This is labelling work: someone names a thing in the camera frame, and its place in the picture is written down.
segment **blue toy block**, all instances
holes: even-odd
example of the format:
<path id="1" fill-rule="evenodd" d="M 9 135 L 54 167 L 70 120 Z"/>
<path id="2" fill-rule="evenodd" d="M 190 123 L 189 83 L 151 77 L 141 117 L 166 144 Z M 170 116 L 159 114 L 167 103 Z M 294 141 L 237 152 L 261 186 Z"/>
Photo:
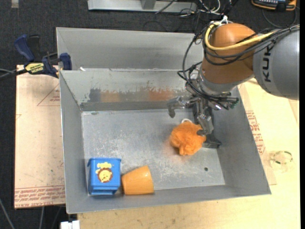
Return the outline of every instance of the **blue toy block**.
<path id="1" fill-rule="evenodd" d="M 121 159 L 91 158 L 89 159 L 90 195 L 113 195 L 121 186 Z"/>

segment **orange cup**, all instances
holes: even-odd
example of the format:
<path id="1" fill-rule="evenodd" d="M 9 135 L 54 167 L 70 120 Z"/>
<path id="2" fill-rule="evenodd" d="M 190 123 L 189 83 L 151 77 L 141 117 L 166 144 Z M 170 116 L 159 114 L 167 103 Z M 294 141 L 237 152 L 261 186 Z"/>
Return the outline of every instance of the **orange cup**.
<path id="1" fill-rule="evenodd" d="M 122 188 L 126 195 L 154 193 L 153 179 L 148 166 L 142 166 L 122 176 Z"/>

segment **cartoon sticker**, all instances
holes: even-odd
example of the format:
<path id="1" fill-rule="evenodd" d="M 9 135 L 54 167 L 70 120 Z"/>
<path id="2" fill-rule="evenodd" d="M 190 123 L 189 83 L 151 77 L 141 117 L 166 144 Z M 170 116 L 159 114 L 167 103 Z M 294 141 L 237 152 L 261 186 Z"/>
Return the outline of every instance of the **cartoon sticker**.
<path id="1" fill-rule="evenodd" d="M 113 177 L 111 167 L 112 165 L 109 164 L 108 162 L 97 164 L 97 168 L 99 169 L 97 169 L 95 173 L 97 174 L 97 177 L 100 182 L 107 183 L 111 181 Z"/>

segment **table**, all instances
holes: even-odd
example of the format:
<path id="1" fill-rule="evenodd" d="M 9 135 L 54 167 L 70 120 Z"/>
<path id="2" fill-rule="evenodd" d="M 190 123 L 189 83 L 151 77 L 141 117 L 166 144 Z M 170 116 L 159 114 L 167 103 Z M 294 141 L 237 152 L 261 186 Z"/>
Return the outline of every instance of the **table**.
<path id="1" fill-rule="evenodd" d="M 28 74 L 17 79 L 15 208 L 63 204 L 58 79 Z M 77 215 L 81 228 L 300 228 L 298 101 L 272 96 L 255 80 L 239 90 L 265 146 L 261 158 L 272 195 L 83 213 Z M 293 170 L 273 172 L 269 156 L 279 150 L 292 154 Z"/>

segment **orange sponge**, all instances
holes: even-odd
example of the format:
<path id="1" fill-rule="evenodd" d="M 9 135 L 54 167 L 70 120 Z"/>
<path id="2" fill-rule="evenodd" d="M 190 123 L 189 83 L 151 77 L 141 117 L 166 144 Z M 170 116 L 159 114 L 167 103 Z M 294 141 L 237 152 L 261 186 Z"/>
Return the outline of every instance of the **orange sponge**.
<path id="1" fill-rule="evenodd" d="M 197 134 L 198 130 L 202 130 L 200 125 L 196 125 L 190 121 L 185 121 L 176 126 L 170 135 L 170 143 L 173 147 L 179 149 L 180 155 L 193 155 L 206 141 L 206 136 Z"/>

